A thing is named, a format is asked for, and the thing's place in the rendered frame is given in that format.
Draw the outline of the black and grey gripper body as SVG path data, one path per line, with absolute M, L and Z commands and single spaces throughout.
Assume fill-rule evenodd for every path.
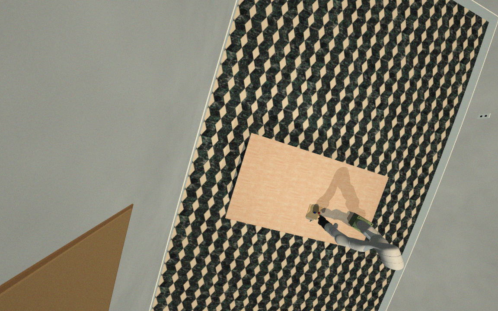
M 319 217 L 318 224 L 321 225 L 327 233 L 329 233 L 329 228 L 331 227 L 338 228 L 338 224 L 334 223 L 334 225 L 332 225 L 324 216 Z

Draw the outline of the tan square mat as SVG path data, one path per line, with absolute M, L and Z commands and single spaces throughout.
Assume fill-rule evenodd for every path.
M 321 210 L 322 210 L 322 207 L 310 204 L 310 207 L 307 211 L 306 217 L 310 217 L 312 219 L 318 220 L 318 218 L 319 218 L 318 212 L 321 213 Z M 315 214 L 313 213 L 314 211 L 316 212 Z

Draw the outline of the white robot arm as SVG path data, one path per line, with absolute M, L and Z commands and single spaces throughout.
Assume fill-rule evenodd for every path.
M 379 254 L 382 263 L 393 270 L 401 270 L 404 267 L 404 262 L 397 246 L 389 244 L 385 238 L 381 236 L 376 229 L 372 228 L 371 225 L 365 223 L 365 221 L 358 221 L 357 228 L 360 230 L 365 237 L 370 241 L 363 241 L 355 238 L 348 238 L 348 236 L 341 233 L 337 228 L 329 228 L 329 234 L 335 238 L 335 242 L 339 245 L 349 247 L 356 251 L 365 252 L 372 248 L 375 248 L 376 252 Z M 380 235 L 380 236 L 379 236 Z

